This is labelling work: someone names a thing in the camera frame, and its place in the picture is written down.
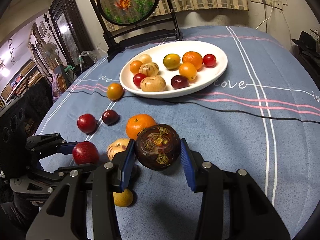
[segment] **white plate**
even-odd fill
[[[170,54],[175,53],[181,57],[187,51],[195,51],[205,56],[206,54],[213,54],[217,58],[217,65],[214,68],[207,68],[202,66],[201,70],[197,74],[197,80],[194,83],[190,83],[188,87],[181,89],[174,89],[171,86],[171,79],[175,75],[179,75],[179,70],[169,71],[163,65],[163,58]],[[136,87],[133,83],[133,74],[131,73],[129,66],[133,60],[138,60],[142,54],[149,54],[152,57],[152,61],[159,66],[159,75],[161,75],[167,86],[165,91],[161,92],[143,92],[140,88]],[[175,41],[159,46],[155,46],[151,49],[147,49],[144,52],[130,59],[122,68],[120,72],[121,85],[131,93],[146,97],[146,98],[174,98],[191,93],[197,92],[217,80],[219,76],[226,70],[228,65],[227,55],[219,47],[203,42],[203,41]]]

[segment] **small potato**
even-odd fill
[[[146,77],[140,83],[140,88],[144,92],[159,92],[165,90],[165,80],[159,76]]]
[[[154,62],[145,63],[141,65],[139,73],[142,73],[147,77],[153,77],[159,73],[159,66]]]
[[[121,138],[111,143],[107,148],[107,155],[109,160],[112,161],[113,157],[117,153],[125,151],[127,149],[129,141],[130,139],[128,138]]]
[[[150,57],[150,55],[148,54],[142,54],[139,57],[139,61],[141,61],[143,64],[145,63],[151,63],[152,62],[152,58]]]

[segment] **black hat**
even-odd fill
[[[320,57],[320,54],[316,52],[317,42],[310,34],[301,32],[299,40],[292,39],[292,41],[313,56]]]

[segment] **speaker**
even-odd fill
[[[30,156],[26,150],[26,98],[16,98],[0,111],[0,168],[6,179],[25,174]]]

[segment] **goldfish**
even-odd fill
[[[115,6],[121,10],[128,10],[130,4],[131,0],[118,0],[118,2],[115,2]]]

